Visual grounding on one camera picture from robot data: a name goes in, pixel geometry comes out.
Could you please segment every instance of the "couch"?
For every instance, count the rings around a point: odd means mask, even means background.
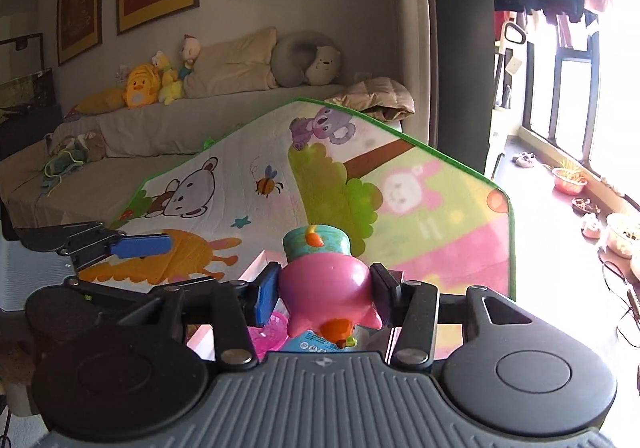
[[[277,88],[81,117],[59,125],[52,144],[98,129],[108,144],[106,158],[63,177],[44,195],[40,182],[47,147],[38,142],[0,162],[0,197],[15,227],[110,223],[146,179],[200,152],[208,139],[220,139],[294,98],[324,99],[341,89],[337,84]]]

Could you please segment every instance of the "cartoon play mat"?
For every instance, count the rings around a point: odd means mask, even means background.
[[[307,224],[342,229],[353,256],[405,279],[514,297],[513,214],[493,183],[383,123],[308,99],[144,183],[113,226],[164,231],[169,253],[112,256],[80,275],[145,292],[188,278],[235,279]],[[439,327],[438,353],[446,354],[460,345],[460,329]]]

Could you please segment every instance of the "cartoon koala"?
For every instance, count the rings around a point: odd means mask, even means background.
[[[356,127],[351,123],[351,114],[335,108],[321,108],[314,118],[295,118],[291,121],[289,129],[293,139],[293,148],[300,151],[315,135],[318,139],[327,139],[333,144],[344,144],[356,133]],[[345,134],[338,137],[336,134],[342,128]]]
[[[192,219],[207,211],[207,203],[216,191],[213,170],[218,158],[207,159],[200,170],[193,172],[185,180],[172,180],[162,195],[158,195],[146,212],[146,218],[165,215]]]

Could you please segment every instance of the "round black pad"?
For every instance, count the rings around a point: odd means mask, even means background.
[[[91,329],[100,308],[67,287],[45,287],[26,301],[24,312],[41,351],[49,352]]]
[[[530,327],[490,325],[454,351],[440,378],[451,401],[481,424],[519,436],[599,426],[616,395],[609,368],[550,325]]]
[[[145,436],[182,417],[202,396],[198,355],[151,326],[104,325],[56,349],[33,376],[46,423],[91,442]]]
[[[566,361],[541,351],[512,352],[498,362],[495,371],[503,383],[531,394],[560,390],[571,378]]]

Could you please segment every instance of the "floor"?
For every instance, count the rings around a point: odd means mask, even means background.
[[[553,189],[544,166],[521,169],[511,162],[522,150],[509,143],[495,176],[515,214],[516,301],[606,360],[618,378],[618,394],[602,431],[617,448],[638,448],[640,349],[616,334],[626,307],[607,290],[595,244],[582,237],[571,197]],[[622,282],[611,278],[612,288],[625,295]]]

